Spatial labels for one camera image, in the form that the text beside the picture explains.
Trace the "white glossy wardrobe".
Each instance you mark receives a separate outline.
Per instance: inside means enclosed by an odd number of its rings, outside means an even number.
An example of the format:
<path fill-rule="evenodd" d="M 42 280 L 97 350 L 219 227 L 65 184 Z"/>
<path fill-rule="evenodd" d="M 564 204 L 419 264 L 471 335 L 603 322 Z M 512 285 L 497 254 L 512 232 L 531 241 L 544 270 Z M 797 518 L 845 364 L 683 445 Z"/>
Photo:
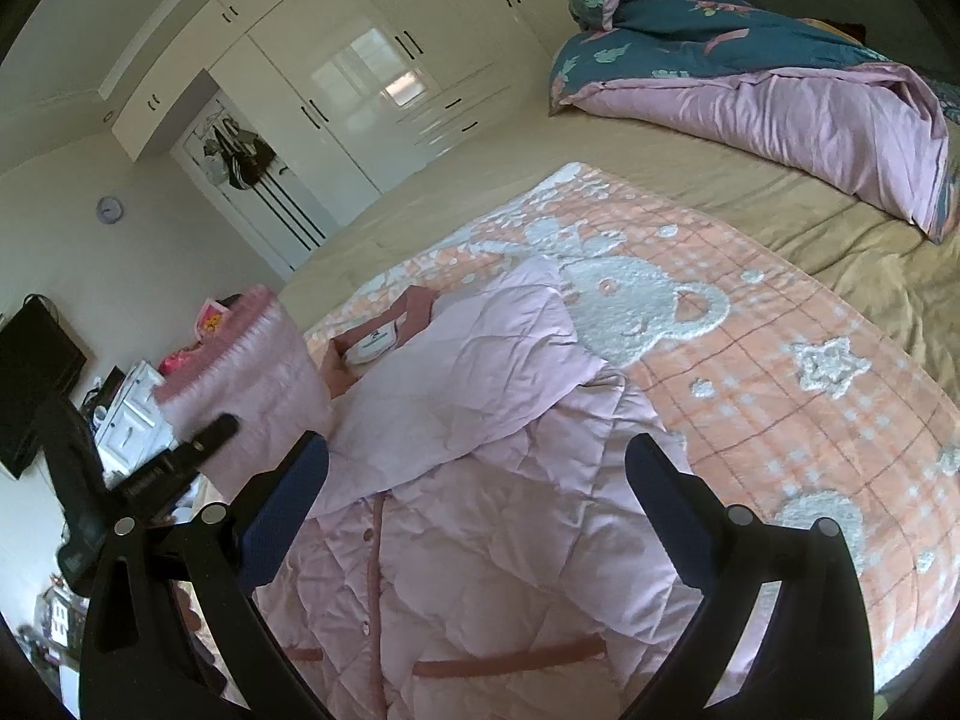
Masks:
<path fill-rule="evenodd" d="M 569 36 L 565 0 L 166 0 L 104 96 L 132 158 L 212 94 L 345 226 L 432 160 L 514 114 Z"/>

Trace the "white door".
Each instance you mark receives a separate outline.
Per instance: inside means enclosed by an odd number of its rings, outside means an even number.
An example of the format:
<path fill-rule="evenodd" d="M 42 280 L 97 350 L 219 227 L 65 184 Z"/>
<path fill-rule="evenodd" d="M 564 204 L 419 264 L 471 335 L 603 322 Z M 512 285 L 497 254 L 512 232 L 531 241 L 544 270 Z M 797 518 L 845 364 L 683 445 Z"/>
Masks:
<path fill-rule="evenodd" d="M 288 281 L 340 226 L 278 154 L 267 176 L 252 188 L 213 185 L 202 167 L 202 143 L 212 125 L 244 128 L 265 140 L 226 94 L 215 91 L 185 127 L 171 156 L 224 219 Z"/>

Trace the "teal and pink duvet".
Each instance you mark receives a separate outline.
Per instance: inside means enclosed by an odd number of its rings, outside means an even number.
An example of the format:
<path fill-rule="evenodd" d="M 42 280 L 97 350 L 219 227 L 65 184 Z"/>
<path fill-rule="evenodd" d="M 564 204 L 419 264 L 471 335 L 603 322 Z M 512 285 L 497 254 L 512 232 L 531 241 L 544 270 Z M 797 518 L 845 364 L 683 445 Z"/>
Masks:
<path fill-rule="evenodd" d="M 571 0 L 550 109 L 636 119 L 817 177 L 918 227 L 958 226 L 958 110 L 914 68 L 748 0 Z"/>

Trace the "pink quilted jacket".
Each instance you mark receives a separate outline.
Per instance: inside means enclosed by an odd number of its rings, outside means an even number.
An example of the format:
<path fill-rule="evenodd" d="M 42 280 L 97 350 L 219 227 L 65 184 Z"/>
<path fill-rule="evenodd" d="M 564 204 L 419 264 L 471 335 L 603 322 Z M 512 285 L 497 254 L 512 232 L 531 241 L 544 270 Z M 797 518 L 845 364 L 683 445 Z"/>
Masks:
<path fill-rule="evenodd" d="M 617 717 L 700 601 L 625 476 L 633 437 L 675 463 L 682 439 L 579 343 L 551 260 L 402 302 L 412 336 L 335 385 L 252 289 L 156 388 L 178 439 L 239 419 L 203 467 L 224 499 L 327 439 L 262 616 L 340 718 Z"/>

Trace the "bed with tan sheet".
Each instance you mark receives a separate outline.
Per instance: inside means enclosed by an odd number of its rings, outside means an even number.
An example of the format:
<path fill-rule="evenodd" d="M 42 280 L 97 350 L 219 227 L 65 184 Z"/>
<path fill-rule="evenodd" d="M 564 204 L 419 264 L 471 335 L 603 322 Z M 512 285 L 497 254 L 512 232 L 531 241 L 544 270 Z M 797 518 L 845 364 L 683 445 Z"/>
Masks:
<path fill-rule="evenodd" d="M 382 195 L 281 290 L 308 330 L 360 286 L 579 161 L 716 216 L 804 270 L 958 392 L 958 241 L 814 177 L 638 121 L 530 106 Z"/>

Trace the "pink cartoon blanket pile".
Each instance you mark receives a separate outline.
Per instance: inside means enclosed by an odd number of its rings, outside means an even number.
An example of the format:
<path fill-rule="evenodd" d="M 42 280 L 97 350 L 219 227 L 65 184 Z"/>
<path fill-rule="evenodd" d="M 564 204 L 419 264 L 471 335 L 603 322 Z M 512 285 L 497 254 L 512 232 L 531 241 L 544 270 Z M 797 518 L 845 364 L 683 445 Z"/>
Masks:
<path fill-rule="evenodd" d="M 195 340 L 192 341 L 189 346 L 176 349 L 174 353 L 161 359 L 160 364 L 158 364 L 158 372 L 160 372 L 161 376 L 169 376 L 172 372 L 177 371 L 179 367 L 184 366 L 192 356 L 195 356 L 200 351 L 200 348 L 221 330 L 223 322 L 228 319 L 233 305 L 239 301 L 240 297 L 241 294 L 231 294 L 228 298 L 207 299 L 202 304 L 199 315 L 194 322 Z"/>

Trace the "orange plaid bear blanket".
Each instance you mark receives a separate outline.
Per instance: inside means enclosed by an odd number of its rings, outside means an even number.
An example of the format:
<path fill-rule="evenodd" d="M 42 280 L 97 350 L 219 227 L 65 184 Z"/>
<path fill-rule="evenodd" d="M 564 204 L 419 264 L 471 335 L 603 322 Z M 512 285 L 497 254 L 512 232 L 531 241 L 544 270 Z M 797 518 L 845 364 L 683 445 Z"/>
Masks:
<path fill-rule="evenodd" d="M 713 216 L 571 163 L 374 270 L 308 335 L 322 355 L 412 284 L 467 288 L 544 255 L 584 346 L 625 371 L 719 497 L 838 518 L 875 678 L 923 663 L 958 605 L 958 406 L 889 332 Z"/>

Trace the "black wall television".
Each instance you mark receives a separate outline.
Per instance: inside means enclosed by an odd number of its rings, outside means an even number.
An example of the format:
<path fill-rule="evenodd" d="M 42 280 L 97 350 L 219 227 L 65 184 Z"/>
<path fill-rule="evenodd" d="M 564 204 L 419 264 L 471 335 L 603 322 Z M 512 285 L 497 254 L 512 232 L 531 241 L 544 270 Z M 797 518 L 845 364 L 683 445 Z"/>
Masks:
<path fill-rule="evenodd" d="M 60 327 L 41 296 L 31 294 L 2 328 L 0 450 L 2 466 L 18 479 L 31 465 L 39 439 L 34 417 L 50 395 L 70 394 L 86 355 Z"/>

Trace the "white drawer chest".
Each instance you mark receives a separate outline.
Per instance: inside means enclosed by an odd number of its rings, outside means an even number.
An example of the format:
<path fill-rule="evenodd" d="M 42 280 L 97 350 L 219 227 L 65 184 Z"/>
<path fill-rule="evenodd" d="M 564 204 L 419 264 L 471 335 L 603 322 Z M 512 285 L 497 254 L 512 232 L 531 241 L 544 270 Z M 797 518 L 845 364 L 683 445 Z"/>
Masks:
<path fill-rule="evenodd" d="M 145 461 L 176 444 L 153 390 L 163 382 L 148 361 L 132 367 L 94 433 L 109 483 L 135 472 Z"/>

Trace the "round wall clock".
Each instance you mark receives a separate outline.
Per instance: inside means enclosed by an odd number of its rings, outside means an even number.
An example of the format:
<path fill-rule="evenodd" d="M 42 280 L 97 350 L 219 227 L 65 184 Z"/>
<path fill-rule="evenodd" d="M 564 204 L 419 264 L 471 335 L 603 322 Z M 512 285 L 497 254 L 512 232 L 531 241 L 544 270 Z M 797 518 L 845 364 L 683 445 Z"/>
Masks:
<path fill-rule="evenodd" d="M 106 226 L 118 223 L 125 215 L 125 208 L 121 200 L 112 197 L 112 195 L 101 197 L 96 203 L 94 211 L 96 211 L 96 220 Z"/>

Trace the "bags hanging on door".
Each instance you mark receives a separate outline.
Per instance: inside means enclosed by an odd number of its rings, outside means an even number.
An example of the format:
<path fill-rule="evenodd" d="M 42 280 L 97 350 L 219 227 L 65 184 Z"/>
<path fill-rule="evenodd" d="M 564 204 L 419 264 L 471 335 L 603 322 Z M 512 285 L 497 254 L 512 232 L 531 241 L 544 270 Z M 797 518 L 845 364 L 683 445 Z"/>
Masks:
<path fill-rule="evenodd" d="M 236 190 L 254 187 L 277 159 L 274 149 L 257 133 L 244 128 L 212 125 L 202 143 L 202 167 L 213 185 Z"/>

